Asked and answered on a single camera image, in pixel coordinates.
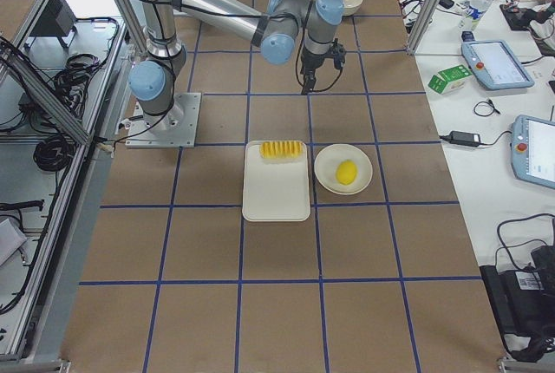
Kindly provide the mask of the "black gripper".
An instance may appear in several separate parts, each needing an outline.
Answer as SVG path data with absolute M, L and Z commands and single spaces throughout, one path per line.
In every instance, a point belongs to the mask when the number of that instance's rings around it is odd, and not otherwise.
M 301 53 L 302 95 L 314 91 L 317 82 L 315 71 L 323 65 L 325 59 L 332 57 L 335 45 L 334 41 L 318 43 L 312 38 L 304 39 Z

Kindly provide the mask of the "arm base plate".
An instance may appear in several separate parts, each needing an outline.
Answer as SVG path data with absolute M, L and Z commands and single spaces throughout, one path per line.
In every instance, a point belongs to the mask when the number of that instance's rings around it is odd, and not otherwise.
M 178 93 L 173 108 L 158 122 L 158 118 L 144 115 L 138 102 L 134 105 L 133 120 L 127 126 L 129 135 L 124 140 L 130 148 L 194 147 L 199 121 L 201 93 Z

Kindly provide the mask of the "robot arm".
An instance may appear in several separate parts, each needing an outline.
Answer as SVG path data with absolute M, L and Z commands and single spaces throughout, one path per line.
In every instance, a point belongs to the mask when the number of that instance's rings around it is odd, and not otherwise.
M 233 33 L 259 48 L 269 63 L 282 65 L 289 61 L 296 48 L 302 46 L 296 67 L 302 95 L 316 92 L 317 70 L 328 59 L 338 72 L 345 64 L 345 49 L 336 39 L 341 23 L 343 0 L 269 0 L 267 10 L 260 12 L 238 0 L 141 0 L 151 7 L 155 19 L 167 10 L 167 23 L 161 24 L 159 37 L 151 43 L 169 48 L 174 37 L 174 11 L 185 12 L 204 23 Z

